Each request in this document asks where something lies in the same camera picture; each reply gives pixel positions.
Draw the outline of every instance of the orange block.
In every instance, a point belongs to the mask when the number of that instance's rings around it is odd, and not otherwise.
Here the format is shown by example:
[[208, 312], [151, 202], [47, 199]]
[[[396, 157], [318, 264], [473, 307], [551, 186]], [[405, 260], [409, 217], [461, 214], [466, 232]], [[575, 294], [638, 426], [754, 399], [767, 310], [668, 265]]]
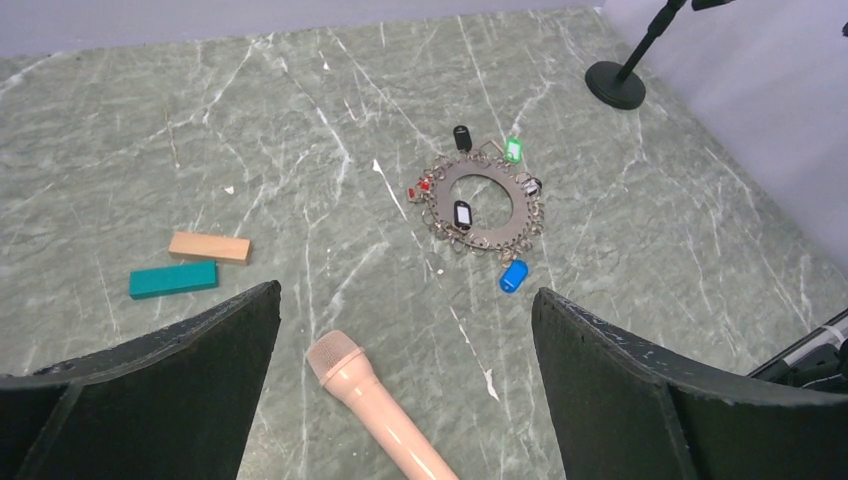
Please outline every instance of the orange block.
[[250, 240], [203, 233], [176, 232], [171, 239], [168, 253], [174, 258], [189, 260], [211, 258], [223, 263], [247, 265], [250, 257]]

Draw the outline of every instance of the microphone handle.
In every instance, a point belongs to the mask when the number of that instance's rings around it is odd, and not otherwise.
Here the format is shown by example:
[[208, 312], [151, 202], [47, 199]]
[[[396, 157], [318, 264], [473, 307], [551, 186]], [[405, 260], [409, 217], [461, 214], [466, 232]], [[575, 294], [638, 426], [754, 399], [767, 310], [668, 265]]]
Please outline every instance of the microphone handle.
[[383, 384], [360, 386], [348, 407], [410, 480], [458, 480]]

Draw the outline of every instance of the white label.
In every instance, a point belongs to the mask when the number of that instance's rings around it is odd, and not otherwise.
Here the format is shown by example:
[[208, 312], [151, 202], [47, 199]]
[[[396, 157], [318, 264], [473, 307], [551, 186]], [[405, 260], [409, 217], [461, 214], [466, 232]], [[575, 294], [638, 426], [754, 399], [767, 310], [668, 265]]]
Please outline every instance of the white label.
[[457, 206], [456, 207], [456, 220], [457, 222], [463, 225], [471, 224], [471, 211], [468, 207]]

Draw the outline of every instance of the teal block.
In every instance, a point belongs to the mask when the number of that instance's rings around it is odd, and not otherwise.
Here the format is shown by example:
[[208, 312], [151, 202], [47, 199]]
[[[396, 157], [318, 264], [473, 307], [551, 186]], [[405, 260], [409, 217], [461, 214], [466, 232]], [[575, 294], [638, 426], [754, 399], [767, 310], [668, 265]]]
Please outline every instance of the teal block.
[[217, 286], [218, 267], [210, 261], [130, 272], [129, 293], [132, 299], [141, 300]]

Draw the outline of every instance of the gray ring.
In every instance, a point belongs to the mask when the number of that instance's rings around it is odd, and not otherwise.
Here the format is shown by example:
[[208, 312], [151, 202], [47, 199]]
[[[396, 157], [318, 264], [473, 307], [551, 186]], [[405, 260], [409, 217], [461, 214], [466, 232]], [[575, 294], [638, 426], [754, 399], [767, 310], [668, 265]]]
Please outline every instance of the gray ring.
[[472, 226], [465, 235], [457, 238], [458, 241], [477, 248], [499, 250], [515, 245], [530, 233], [530, 227], [533, 225], [530, 212], [532, 201], [524, 192], [524, 188], [511, 178], [509, 169], [505, 171], [500, 168], [483, 168], [474, 161], [460, 158], [445, 165], [443, 171], [444, 178], [435, 182], [431, 201], [437, 220], [453, 223], [451, 188], [457, 180], [469, 175], [479, 175], [497, 183], [503, 187], [512, 202], [512, 216], [505, 225], [490, 230]]

